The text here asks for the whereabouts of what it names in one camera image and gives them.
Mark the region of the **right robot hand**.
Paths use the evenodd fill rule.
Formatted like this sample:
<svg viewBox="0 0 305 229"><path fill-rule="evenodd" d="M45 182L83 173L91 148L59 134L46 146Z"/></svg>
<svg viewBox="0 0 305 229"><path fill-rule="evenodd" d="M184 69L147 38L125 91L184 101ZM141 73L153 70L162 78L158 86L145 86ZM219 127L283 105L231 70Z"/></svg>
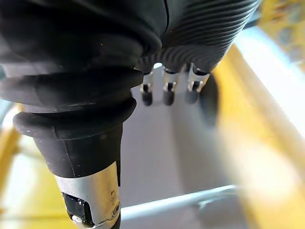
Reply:
<svg viewBox="0 0 305 229"><path fill-rule="evenodd" d="M208 77L259 6L257 0L3 0L2 99L55 175L71 220L121 223L121 139L131 89L164 66L174 89L185 64Z"/></svg>

